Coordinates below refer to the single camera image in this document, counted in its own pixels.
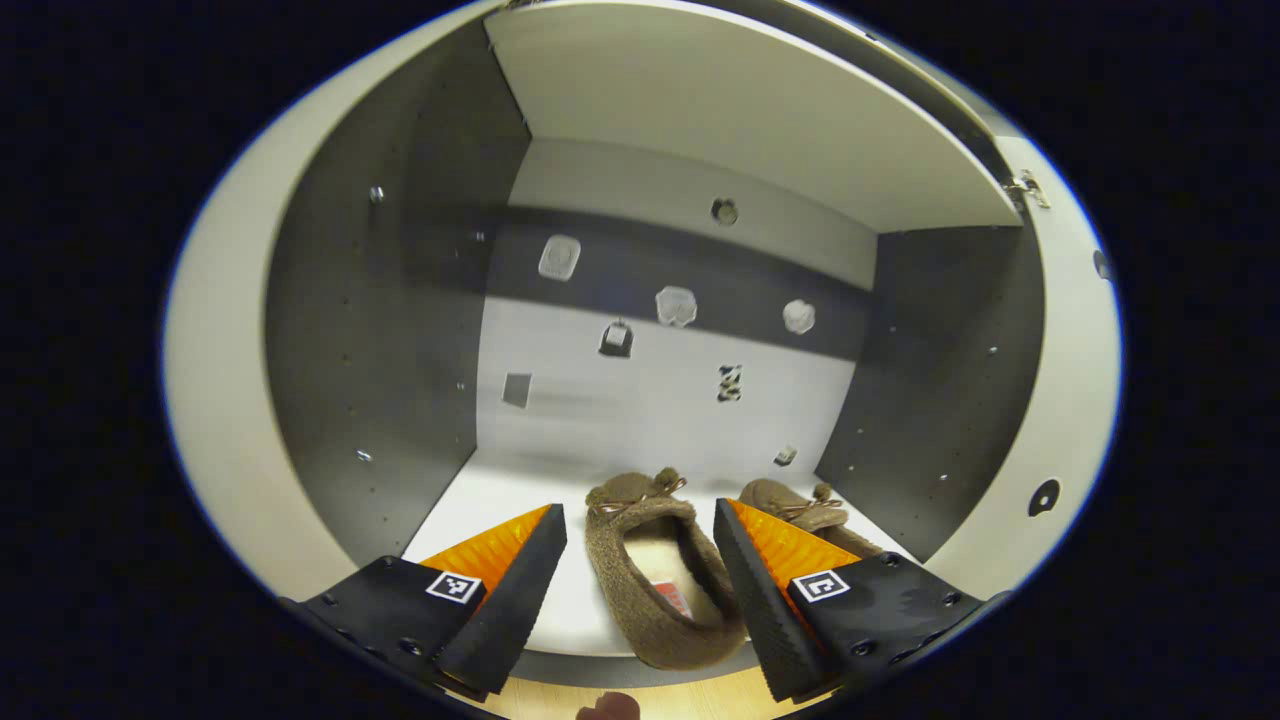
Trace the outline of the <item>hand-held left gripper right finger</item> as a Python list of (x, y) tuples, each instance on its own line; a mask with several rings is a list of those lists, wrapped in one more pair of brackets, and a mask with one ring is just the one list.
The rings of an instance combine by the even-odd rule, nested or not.
[(1006, 605), (895, 552), (868, 559), (719, 498), (714, 541), (776, 701), (867, 693)]

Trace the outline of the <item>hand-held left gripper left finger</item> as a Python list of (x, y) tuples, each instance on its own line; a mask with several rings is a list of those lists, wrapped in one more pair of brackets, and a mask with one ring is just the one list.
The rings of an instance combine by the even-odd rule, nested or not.
[(424, 694), (499, 694), (567, 546), (547, 503), (420, 562), (381, 556), (284, 609), (360, 662)]

